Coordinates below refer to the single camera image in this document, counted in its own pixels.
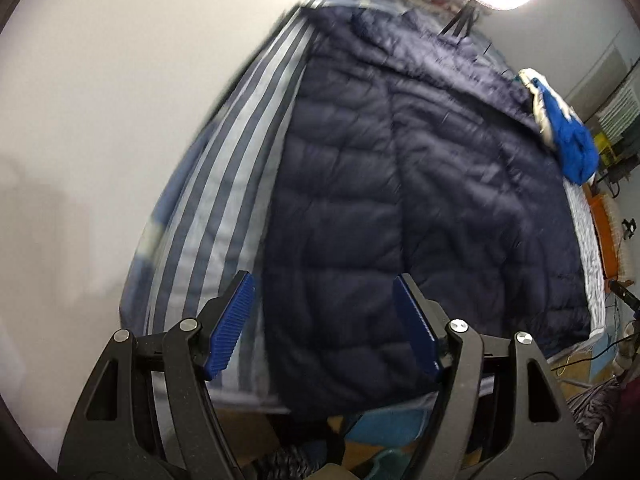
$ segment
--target striped fabric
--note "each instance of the striped fabric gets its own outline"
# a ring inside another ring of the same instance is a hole
[[[407,10],[399,0],[311,0],[307,5],[370,7],[393,14]],[[435,18],[433,23],[440,26]],[[254,273],[256,305],[228,367],[208,383],[217,406],[287,411],[271,384],[264,347],[260,242],[305,52],[313,36],[309,24],[294,13],[198,134],[145,227],[122,295],[123,327],[136,335],[159,333],[185,316],[195,316],[237,270]],[[498,70],[504,64],[487,55],[485,61]],[[590,220],[588,210],[575,209],[577,234],[578,224],[584,222],[578,222],[576,215],[585,214]],[[154,374],[154,391],[165,434],[172,424],[162,374]],[[420,402],[431,402],[432,397]]]

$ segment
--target metal screw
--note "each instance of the metal screw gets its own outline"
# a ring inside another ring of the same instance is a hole
[[[469,325],[466,324],[466,321],[462,321],[461,319],[454,319],[449,323],[449,326],[453,330],[453,332],[466,332],[469,329]]]
[[[523,345],[530,345],[531,343],[533,343],[531,334],[526,332],[518,332],[516,334],[516,340],[518,341],[518,343],[522,343]]]
[[[183,319],[180,322],[180,330],[182,330],[183,332],[191,332],[191,330],[194,330],[197,326],[198,322],[191,317]]]
[[[115,334],[113,334],[113,340],[116,343],[122,343],[127,339],[129,339],[129,330],[127,330],[126,328],[121,328]]]

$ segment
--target blue cloth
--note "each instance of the blue cloth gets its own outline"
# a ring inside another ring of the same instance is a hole
[[[598,169],[600,159],[591,132],[573,116],[569,119],[564,116],[556,98],[539,79],[533,78],[531,82],[542,92],[546,116],[554,131],[562,174],[570,182],[581,186]]]
[[[271,197],[263,309],[283,402],[323,418],[434,389],[392,304],[412,275],[478,332],[588,338],[562,174],[523,85],[419,15],[306,9],[318,32]]]

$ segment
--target mattress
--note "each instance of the mattress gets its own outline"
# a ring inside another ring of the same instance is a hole
[[[311,0],[309,6],[372,7],[400,14],[400,0]],[[434,27],[442,24],[431,17]],[[228,367],[208,383],[217,406],[286,412],[270,378],[264,347],[260,276],[271,189],[284,135],[314,32],[296,11],[249,65],[174,171],[145,228],[120,305],[122,325],[136,335],[164,332],[196,316],[237,270],[257,279],[256,302]],[[472,40],[483,62],[513,72],[490,42]],[[591,312],[592,344],[604,330],[604,291],[597,241],[580,188],[565,188],[574,219]],[[170,415],[162,374],[154,377],[159,423]]]

